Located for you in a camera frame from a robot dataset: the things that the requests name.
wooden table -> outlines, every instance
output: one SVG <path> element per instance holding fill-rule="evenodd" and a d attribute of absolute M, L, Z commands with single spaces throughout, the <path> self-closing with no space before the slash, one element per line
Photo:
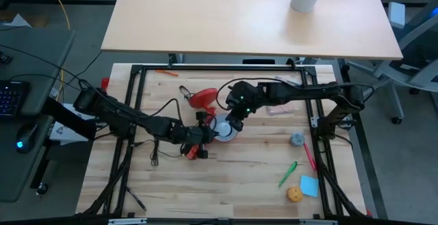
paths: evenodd
<path fill-rule="evenodd" d="M 332 66 L 316 66 L 319 83 L 334 81 Z M 131 64 L 114 64 L 108 93 L 120 101 L 124 100 Z M 179 85 L 195 92 L 205 88 L 219 88 L 237 77 L 288 77 L 300 82 L 299 75 L 292 72 L 254 71 L 175 71 L 178 77 L 157 73 L 146 74 L 141 110 L 147 114 L 157 111 L 166 101 L 177 97 L 185 125 L 195 124 L 195 110 L 180 94 Z M 133 101 L 138 86 L 134 85 Z M 224 101 L 228 92 L 220 93 Z M 128 186 L 132 188 L 147 206 L 144 212 L 130 194 L 125 196 L 123 213 L 135 212 L 138 217 L 251 217 L 251 218 L 312 218 L 314 213 L 322 214 L 320 195 L 318 198 L 305 196 L 299 203 L 287 200 L 286 189 L 300 185 L 301 175 L 316 178 L 303 147 L 293 147 L 289 138 L 293 132 L 301 132 L 306 140 L 309 123 L 304 101 L 292 102 L 292 114 L 269 116 L 265 108 L 251 114 L 244 123 L 244 130 L 231 142 L 213 142 L 207 145 L 209 159 L 190 161 L 185 157 L 170 158 L 159 155 L 159 165 L 151 167 L 149 155 L 153 144 L 134 148 Z M 335 104 L 322 101 L 324 111 L 329 113 Z M 162 116 L 177 118 L 175 104 L 165 108 Z M 337 132 L 348 137 L 345 131 Z M 138 128 L 136 142 L 150 139 L 145 130 Z M 77 212 L 84 211 L 100 194 L 108 181 L 116 138 L 103 137 L 94 142 L 90 160 L 83 181 L 77 205 Z M 355 160 L 350 145 L 343 140 L 332 140 L 331 148 L 340 187 L 356 205 L 365 212 L 361 186 L 357 176 Z M 160 150 L 169 155 L 178 155 L 179 145 L 167 142 L 160 144 Z M 281 188 L 277 185 L 292 162 L 298 167 Z M 113 205 L 117 195 L 113 196 Z M 333 193 L 328 197 L 334 211 Z"/>
<path fill-rule="evenodd" d="M 380 0 L 117 0 L 102 49 L 401 59 Z"/>

green marker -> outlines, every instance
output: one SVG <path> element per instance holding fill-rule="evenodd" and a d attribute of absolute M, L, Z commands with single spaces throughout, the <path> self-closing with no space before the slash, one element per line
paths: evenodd
<path fill-rule="evenodd" d="M 290 166 L 290 169 L 287 171 L 287 173 L 285 174 L 285 176 L 281 179 L 280 183 L 279 183 L 279 187 L 282 186 L 282 184 L 286 181 L 286 179 L 289 177 L 289 175 L 295 170 L 296 166 L 298 165 L 298 163 L 295 161 L 292 166 Z"/>

red object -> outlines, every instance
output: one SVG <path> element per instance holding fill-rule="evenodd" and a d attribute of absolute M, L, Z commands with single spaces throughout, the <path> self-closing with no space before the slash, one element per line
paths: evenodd
<path fill-rule="evenodd" d="M 172 76 L 176 76 L 176 77 L 178 76 L 178 74 L 175 72 L 169 72 L 169 71 L 165 71 L 165 70 L 156 70 L 155 72 L 160 72 L 163 74 L 172 75 Z"/>
<path fill-rule="evenodd" d="M 316 163 L 310 154 L 309 147 L 307 147 L 306 142 L 304 143 L 304 149 L 306 150 L 307 158 L 309 159 L 310 165 L 312 166 L 313 171 L 316 171 Z"/>
<path fill-rule="evenodd" d="M 216 99 L 218 90 L 215 88 L 207 88 L 200 92 L 197 92 L 188 99 L 189 105 L 195 109 L 205 109 L 205 111 L 213 116 L 215 116 L 215 107 L 208 107 Z M 208 116 L 205 119 L 205 123 L 210 123 L 213 120 L 212 116 Z M 199 145 L 193 146 L 190 152 L 185 156 L 188 159 L 195 160 L 198 157 Z"/>
<path fill-rule="evenodd" d="M 108 84 L 110 84 L 110 78 L 108 78 L 108 77 L 102 78 L 101 88 L 104 89 L 105 91 L 107 91 Z"/>
<path fill-rule="evenodd" d="M 207 106 L 216 99 L 217 93 L 218 90 L 215 88 L 204 89 L 188 99 L 189 105 L 195 109 L 207 109 Z"/>
<path fill-rule="evenodd" d="M 185 157 L 187 157 L 190 160 L 195 160 L 196 158 L 198 158 L 198 151 L 199 151 L 199 145 L 195 145 L 192 147 L 192 149 L 190 149 L 189 153 L 187 153 Z"/>

keyboard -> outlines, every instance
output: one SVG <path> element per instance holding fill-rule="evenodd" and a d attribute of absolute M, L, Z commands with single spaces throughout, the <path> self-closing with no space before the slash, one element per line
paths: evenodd
<path fill-rule="evenodd" d="M 30 83 L 26 81 L 0 81 L 0 117 L 17 116 L 29 88 Z"/>

blue light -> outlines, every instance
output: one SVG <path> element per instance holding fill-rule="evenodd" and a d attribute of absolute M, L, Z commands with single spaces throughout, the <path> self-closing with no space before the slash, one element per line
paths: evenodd
<path fill-rule="evenodd" d="M 436 14 L 438 14 L 438 7 L 436 7 L 436 8 L 432 11 L 432 13 L 430 13 L 430 17 L 432 17 L 432 16 L 434 16 L 434 15 L 436 15 Z"/>

